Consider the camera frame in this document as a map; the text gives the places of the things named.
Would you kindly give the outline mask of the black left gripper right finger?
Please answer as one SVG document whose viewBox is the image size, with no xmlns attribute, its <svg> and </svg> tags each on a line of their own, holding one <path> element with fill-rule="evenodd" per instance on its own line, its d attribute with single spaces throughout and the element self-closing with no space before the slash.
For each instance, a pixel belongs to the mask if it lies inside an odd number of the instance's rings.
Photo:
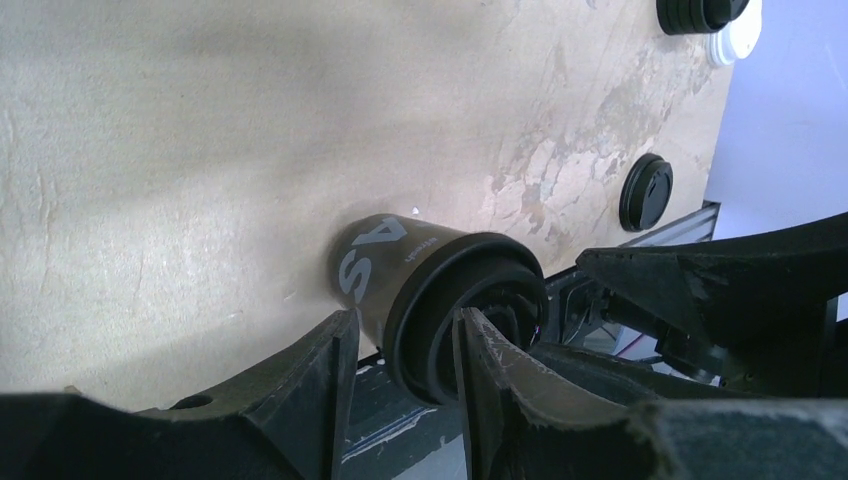
<svg viewBox="0 0 848 480">
<path fill-rule="evenodd" d="M 847 404 L 762 397 L 541 343 L 474 308 L 452 333 L 472 479 L 843 479 Z"/>
</svg>

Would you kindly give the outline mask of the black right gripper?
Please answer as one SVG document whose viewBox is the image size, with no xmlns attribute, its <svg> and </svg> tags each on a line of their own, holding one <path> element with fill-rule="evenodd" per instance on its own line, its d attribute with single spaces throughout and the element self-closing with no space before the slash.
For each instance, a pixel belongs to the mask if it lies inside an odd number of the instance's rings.
<svg viewBox="0 0 848 480">
<path fill-rule="evenodd" d="M 847 321 L 834 299 L 847 291 L 846 214 L 711 242 L 586 249 L 576 264 L 616 295 L 595 284 L 557 293 L 562 344 L 618 325 L 609 354 L 662 373 L 776 397 L 847 395 Z"/>
</svg>

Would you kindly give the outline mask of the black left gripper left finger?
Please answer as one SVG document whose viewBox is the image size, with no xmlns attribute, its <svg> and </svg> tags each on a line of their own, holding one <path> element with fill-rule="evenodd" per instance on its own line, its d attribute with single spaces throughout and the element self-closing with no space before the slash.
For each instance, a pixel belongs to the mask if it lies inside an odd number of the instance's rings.
<svg viewBox="0 0 848 480">
<path fill-rule="evenodd" d="M 334 479 L 359 322 L 338 311 L 277 354 L 168 409 L 78 394 L 1 398 L 5 479 Z"/>
</svg>

